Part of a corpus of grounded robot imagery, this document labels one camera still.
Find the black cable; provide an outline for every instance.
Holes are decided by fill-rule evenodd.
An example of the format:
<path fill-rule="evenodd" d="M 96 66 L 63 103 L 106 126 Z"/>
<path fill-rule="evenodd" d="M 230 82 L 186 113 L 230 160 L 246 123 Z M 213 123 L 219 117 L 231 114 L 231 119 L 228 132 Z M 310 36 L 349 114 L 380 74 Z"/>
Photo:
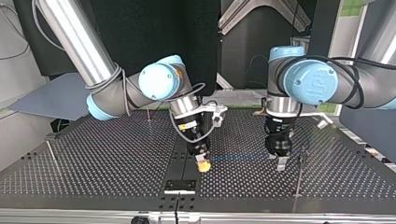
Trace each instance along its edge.
<path fill-rule="evenodd" d="M 361 76 L 359 75 L 359 70 L 358 70 L 356 67 L 354 67 L 354 66 L 351 66 L 351 68 L 352 68 L 353 72 L 355 73 L 356 79 L 357 79 L 357 80 L 360 80 L 360 79 L 361 79 Z M 352 99 L 352 97 L 355 95 L 355 93 L 356 93 L 357 90 L 358 90 L 358 85 L 356 85 L 356 83 L 354 83 L 354 84 L 353 84 L 352 91 L 350 92 L 350 94 L 348 95 L 348 97 L 347 97 L 344 101 L 342 101 L 340 104 L 343 105 L 343 104 L 345 104 L 346 102 L 348 102 L 350 99 Z"/>
<path fill-rule="evenodd" d="M 215 101 L 215 100 L 210 100 L 210 101 L 208 101 L 208 102 L 206 102 L 206 103 L 204 103 L 204 104 L 202 104 L 202 105 L 208 105 L 208 104 L 210 104 L 210 103 L 215 103 L 215 105 L 219 105 L 218 102 Z"/>
<path fill-rule="evenodd" d="M 388 69 L 388 70 L 396 70 L 396 65 L 387 64 L 387 63 L 377 63 L 377 62 L 370 61 L 370 60 L 363 59 L 363 58 L 333 57 L 332 59 L 333 60 L 352 61 L 355 63 L 364 63 L 367 65 L 371 65 L 373 67 L 379 67 L 379 68 L 384 68 L 384 69 Z"/>
<path fill-rule="evenodd" d="M 13 58 L 17 58 L 21 55 L 23 55 L 24 53 L 26 53 L 26 51 L 29 49 L 29 44 L 26 45 L 26 48 L 23 50 L 23 52 L 19 53 L 19 54 L 15 54 L 6 58 L 0 58 L 0 60 L 8 60 L 8 59 L 13 59 Z"/>

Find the white wall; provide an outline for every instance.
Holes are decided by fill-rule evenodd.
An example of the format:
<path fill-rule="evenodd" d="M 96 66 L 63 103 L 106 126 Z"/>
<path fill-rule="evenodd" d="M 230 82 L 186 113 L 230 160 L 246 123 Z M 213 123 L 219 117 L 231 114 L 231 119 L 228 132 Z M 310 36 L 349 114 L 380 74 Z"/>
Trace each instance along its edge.
<path fill-rule="evenodd" d="M 11 0 L 0 2 L 13 6 Z M 6 11 L 21 31 L 18 17 Z M 0 11 L 0 58 L 22 52 L 27 42 L 10 26 Z M 0 170 L 44 142 L 51 132 L 49 118 L 5 109 L 30 91 L 45 84 L 30 50 L 14 59 L 0 60 Z"/>

